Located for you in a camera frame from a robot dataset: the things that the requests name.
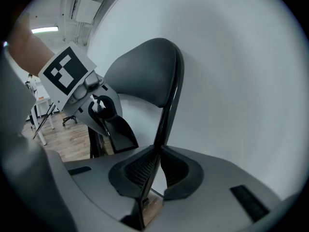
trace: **robotic arm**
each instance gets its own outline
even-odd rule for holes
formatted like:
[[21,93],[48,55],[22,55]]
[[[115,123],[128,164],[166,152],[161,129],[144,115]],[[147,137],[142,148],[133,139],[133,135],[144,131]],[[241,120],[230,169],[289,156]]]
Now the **robotic arm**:
[[39,77],[59,110],[106,135],[99,118],[122,116],[122,109],[118,94],[96,74],[95,67],[86,53],[71,42],[47,62]]

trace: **white backdrop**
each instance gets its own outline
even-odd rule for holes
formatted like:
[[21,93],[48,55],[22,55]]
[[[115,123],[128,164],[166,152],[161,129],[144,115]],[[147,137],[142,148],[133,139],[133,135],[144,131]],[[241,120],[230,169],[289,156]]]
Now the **white backdrop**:
[[[88,49],[104,75],[155,37],[182,51],[185,74],[169,145],[229,160],[281,198],[308,170],[307,41],[279,0],[118,0]],[[140,145],[152,144],[160,109],[121,96]],[[162,192],[161,176],[153,187]]]

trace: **fluorescent light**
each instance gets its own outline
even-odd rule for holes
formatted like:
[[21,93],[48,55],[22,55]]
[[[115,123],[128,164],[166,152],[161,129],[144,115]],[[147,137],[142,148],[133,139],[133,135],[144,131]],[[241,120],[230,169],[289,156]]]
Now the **fluorescent light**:
[[58,27],[46,27],[46,28],[32,29],[31,31],[33,33],[54,32],[54,31],[58,31]]

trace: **black mesh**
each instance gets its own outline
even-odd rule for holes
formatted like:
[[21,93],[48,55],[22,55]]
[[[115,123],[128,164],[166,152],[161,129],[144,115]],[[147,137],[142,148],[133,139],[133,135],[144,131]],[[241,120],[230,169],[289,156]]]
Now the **black mesh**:
[[149,176],[155,168],[157,153],[154,150],[147,152],[125,167],[125,176],[132,183],[143,189]]

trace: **person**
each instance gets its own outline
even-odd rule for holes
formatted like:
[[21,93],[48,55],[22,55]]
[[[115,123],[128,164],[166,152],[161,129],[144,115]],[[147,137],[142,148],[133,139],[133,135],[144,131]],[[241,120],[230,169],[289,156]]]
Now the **person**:
[[[38,98],[38,90],[37,90],[36,82],[35,82],[35,80],[33,80],[32,74],[29,73],[28,79],[25,82],[25,85],[30,90],[31,94],[33,94],[35,99],[37,99]],[[35,116],[38,117],[38,111],[37,111],[36,106],[34,106],[34,111],[35,111]],[[30,118],[30,122],[31,122],[31,129],[35,129],[35,125],[34,125],[34,121],[33,121],[33,117],[32,117],[31,112],[30,112],[29,118]]]
[[16,22],[7,40],[8,51],[15,62],[28,73],[38,76],[54,53],[30,29],[29,13]]

